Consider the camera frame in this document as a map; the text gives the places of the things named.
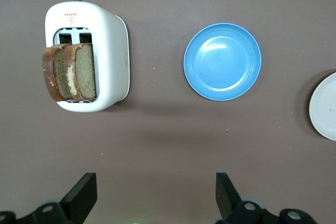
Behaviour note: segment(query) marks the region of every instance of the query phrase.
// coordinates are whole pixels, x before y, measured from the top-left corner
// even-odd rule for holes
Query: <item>screw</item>
[[[50,212],[52,210],[52,206],[46,206],[45,208],[42,209],[42,212]]]
[[[288,212],[287,215],[293,220],[300,220],[301,219],[300,215],[297,212],[294,212],[294,211]]]
[[[256,207],[252,203],[246,203],[244,207],[250,211],[256,210]]]

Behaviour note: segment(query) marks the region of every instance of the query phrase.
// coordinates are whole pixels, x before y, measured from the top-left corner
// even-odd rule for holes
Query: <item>plate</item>
[[[184,73],[201,96],[227,101],[248,91],[258,78],[261,53],[246,29],[219,23],[199,31],[184,54]]]
[[[309,103],[309,115],[322,136],[336,140],[336,73],[325,78],[315,89]]]

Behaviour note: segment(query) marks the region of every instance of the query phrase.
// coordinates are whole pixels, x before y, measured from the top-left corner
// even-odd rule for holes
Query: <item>bread crust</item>
[[[68,45],[70,44],[59,44],[45,48],[42,56],[44,80],[51,98],[56,102],[65,101],[67,99],[63,97],[58,90],[55,77],[54,59],[56,54],[59,51],[64,50],[64,48],[66,48]]]

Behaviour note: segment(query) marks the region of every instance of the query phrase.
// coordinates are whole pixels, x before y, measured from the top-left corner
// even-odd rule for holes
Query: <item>white plate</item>
[[[309,115],[321,135],[336,140],[336,73],[325,78],[310,99]]]

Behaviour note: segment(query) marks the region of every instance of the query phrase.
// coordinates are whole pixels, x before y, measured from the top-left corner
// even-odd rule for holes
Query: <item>plate rim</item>
[[[235,95],[235,96],[232,96],[232,97],[229,97],[229,98],[223,98],[223,99],[219,99],[219,98],[213,98],[208,95],[205,95],[201,92],[199,92],[194,86],[192,86],[189,78],[188,78],[188,74],[187,74],[187,71],[186,71],[186,54],[188,52],[188,49],[189,47],[191,46],[192,42],[195,40],[195,38],[200,34],[202,33],[204,30],[207,30],[207,29],[210,29],[211,27],[213,26],[219,26],[219,25],[225,25],[225,26],[233,26],[233,27],[236,27],[236,28],[239,28],[240,30],[246,32],[248,34],[248,36],[253,40],[253,42],[255,43],[256,47],[257,47],[257,51],[258,51],[258,60],[259,60],[259,64],[257,65],[257,68],[258,68],[258,71],[256,72],[256,77],[255,79],[251,82],[250,86],[244,90],[243,92],[239,93],[238,95]],[[233,100],[233,99],[236,99],[240,96],[242,96],[243,94],[245,94],[249,89],[251,89],[251,87],[255,84],[255,82],[257,81],[258,77],[259,77],[259,74],[260,74],[260,71],[261,71],[261,65],[262,65],[262,57],[261,57],[261,50],[260,50],[260,47],[259,47],[259,44],[257,42],[257,40],[255,39],[255,37],[244,27],[240,26],[240,25],[237,25],[237,24],[233,24],[233,23],[215,23],[215,24],[211,24],[209,26],[206,26],[204,27],[203,29],[201,29],[200,31],[198,31],[193,37],[192,39],[189,41],[188,43],[188,46],[186,47],[185,49],[185,52],[184,52],[184,58],[183,58],[183,70],[184,70],[184,75],[189,83],[189,85],[192,87],[192,89],[198,93],[199,95],[201,95],[202,97],[204,98],[207,98],[209,100],[212,100],[212,101],[229,101],[229,100]]]
[[[328,75],[327,77],[325,77],[314,89],[313,94],[311,95],[310,101],[309,101],[309,118],[310,121],[313,125],[313,127],[315,128],[315,130],[320,133],[323,137],[336,141],[336,133],[335,133],[335,137],[334,138],[330,138],[329,136],[327,136],[322,130],[321,127],[318,127],[318,125],[316,124],[315,120],[313,119],[313,111],[312,111],[312,105],[313,105],[313,99],[317,96],[316,94],[319,92],[319,89],[321,88],[322,85],[324,85],[329,79],[332,79],[333,77],[336,77],[336,72],[331,73],[330,75]]]

